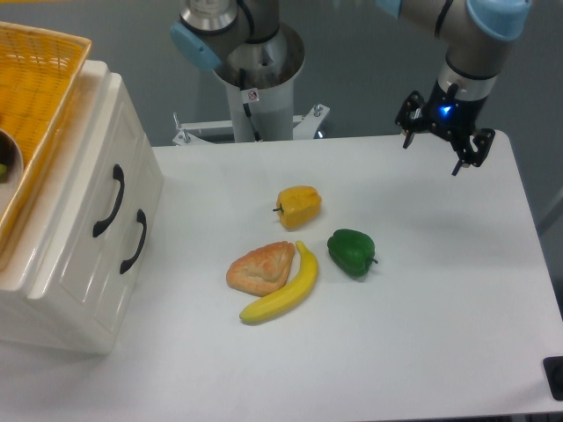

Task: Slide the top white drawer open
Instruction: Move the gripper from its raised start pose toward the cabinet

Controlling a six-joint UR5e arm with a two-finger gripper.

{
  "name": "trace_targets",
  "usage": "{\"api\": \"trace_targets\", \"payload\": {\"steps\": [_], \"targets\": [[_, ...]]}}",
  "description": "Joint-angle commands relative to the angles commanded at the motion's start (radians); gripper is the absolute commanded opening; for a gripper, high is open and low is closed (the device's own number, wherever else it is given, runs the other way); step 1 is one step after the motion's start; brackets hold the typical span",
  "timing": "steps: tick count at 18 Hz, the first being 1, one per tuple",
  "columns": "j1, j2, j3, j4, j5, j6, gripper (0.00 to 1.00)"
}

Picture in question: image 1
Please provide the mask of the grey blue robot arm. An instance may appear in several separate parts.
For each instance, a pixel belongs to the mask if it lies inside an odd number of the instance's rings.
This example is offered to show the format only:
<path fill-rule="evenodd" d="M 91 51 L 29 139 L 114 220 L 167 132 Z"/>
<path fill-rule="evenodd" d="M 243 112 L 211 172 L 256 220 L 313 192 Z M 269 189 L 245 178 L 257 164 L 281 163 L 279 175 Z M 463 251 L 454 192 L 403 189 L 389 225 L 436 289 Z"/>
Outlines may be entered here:
<path fill-rule="evenodd" d="M 413 92 L 398 111 L 406 142 L 430 133 L 451 146 L 457 168 L 482 165 L 495 132 L 476 121 L 531 2 L 383 1 L 380 7 L 448 46 L 430 97 Z M 223 83 L 236 141 L 293 138 L 294 82 L 305 51 L 297 32 L 281 22 L 276 1 L 185 1 L 171 38 L 189 62 Z"/>

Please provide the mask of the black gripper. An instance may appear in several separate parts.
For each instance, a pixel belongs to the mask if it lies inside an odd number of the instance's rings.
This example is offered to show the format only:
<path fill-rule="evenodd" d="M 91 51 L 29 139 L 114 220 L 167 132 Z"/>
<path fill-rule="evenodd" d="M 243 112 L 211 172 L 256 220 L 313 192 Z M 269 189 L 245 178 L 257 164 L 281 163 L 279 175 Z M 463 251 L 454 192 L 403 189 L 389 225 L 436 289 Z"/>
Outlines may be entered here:
<path fill-rule="evenodd" d="M 448 140 L 457 154 L 451 173 L 462 168 L 480 167 L 493 145 L 495 131 L 477 129 L 476 120 L 487 99 L 487 80 L 465 77 L 438 78 L 425 103 L 418 91 L 412 91 L 399 108 L 395 124 L 404 135 L 407 149 L 416 134 L 429 132 Z"/>

